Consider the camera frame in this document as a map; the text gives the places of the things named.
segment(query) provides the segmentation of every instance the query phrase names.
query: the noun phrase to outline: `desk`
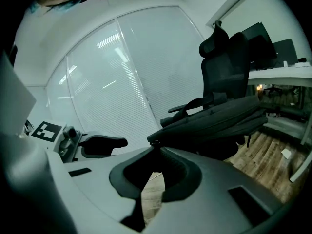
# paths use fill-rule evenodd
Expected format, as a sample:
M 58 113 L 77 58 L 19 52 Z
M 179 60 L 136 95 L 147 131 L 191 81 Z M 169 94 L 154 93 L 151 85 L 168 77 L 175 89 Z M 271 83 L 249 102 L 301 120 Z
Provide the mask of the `desk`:
M 248 85 L 276 84 L 312 87 L 312 66 L 284 67 L 267 70 L 254 70 L 249 72 Z M 306 124 L 298 123 L 286 118 L 269 119 L 265 126 L 285 132 L 293 137 L 300 138 L 301 144 L 308 140 L 312 126 L 312 111 Z M 312 150 L 299 169 L 290 178 L 294 182 L 312 161 Z

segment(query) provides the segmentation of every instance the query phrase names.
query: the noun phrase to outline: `black office chair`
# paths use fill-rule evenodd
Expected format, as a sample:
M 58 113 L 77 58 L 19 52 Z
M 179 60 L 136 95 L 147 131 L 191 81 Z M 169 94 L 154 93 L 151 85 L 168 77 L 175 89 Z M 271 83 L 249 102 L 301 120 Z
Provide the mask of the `black office chair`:
M 236 33 L 229 39 L 219 20 L 214 25 L 213 34 L 199 47 L 199 53 L 204 57 L 201 64 L 203 96 L 206 97 L 211 92 L 224 92 L 227 98 L 242 98 L 246 94 L 250 69 L 248 41 L 242 33 Z M 179 111 L 184 106 L 171 108 L 168 112 Z M 163 127 L 168 125 L 165 121 L 166 119 L 160 121 Z
M 185 151 L 224 160 L 244 144 L 267 119 L 257 96 L 245 97 L 249 69 L 249 44 L 242 33 L 230 39 L 215 22 L 214 33 L 199 47 L 205 59 L 201 64 L 204 79 L 203 98 L 170 109 L 178 111 L 162 119 L 163 129 L 148 137 L 152 145 L 180 148 Z M 203 110 L 188 115 L 187 110 L 203 106 Z

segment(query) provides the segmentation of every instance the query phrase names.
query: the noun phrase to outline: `paper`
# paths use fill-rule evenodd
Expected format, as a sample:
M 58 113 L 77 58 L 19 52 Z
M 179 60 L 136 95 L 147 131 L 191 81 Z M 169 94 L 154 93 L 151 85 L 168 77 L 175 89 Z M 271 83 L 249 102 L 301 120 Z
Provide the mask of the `paper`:
M 281 153 L 286 159 L 289 159 L 289 157 L 292 155 L 291 151 L 286 148 Z

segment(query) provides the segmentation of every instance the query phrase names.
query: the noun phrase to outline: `cable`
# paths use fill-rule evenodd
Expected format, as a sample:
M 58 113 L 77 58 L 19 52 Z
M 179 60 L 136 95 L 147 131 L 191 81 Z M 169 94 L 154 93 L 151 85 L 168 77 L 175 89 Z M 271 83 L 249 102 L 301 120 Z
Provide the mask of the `cable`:
M 154 178 L 157 178 L 157 177 L 158 177 L 158 176 L 160 176 L 160 175 L 162 175 L 162 173 L 157 174 L 155 177 L 153 177 L 153 178 L 149 179 L 148 181 L 151 181 L 151 180 L 153 180 Z

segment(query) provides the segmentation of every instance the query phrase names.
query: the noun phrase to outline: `desk leg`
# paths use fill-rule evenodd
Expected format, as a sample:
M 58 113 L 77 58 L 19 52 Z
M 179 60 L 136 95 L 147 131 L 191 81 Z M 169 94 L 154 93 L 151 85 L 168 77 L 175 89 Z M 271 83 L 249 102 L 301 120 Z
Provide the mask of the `desk leg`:
M 304 172 L 304 170 L 308 167 L 312 160 L 312 150 L 310 151 L 308 157 L 306 160 L 302 163 L 302 165 L 299 167 L 299 169 L 291 176 L 289 179 L 291 182 L 295 182 L 297 178 Z
M 304 143 L 306 143 L 307 138 L 308 138 L 309 133 L 310 133 L 311 126 L 312 126 L 312 110 L 311 110 L 310 118 L 309 118 L 309 121 L 307 124 L 307 128 L 304 132 L 303 138 L 302 138 L 301 143 L 300 143 L 301 145 L 304 145 Z

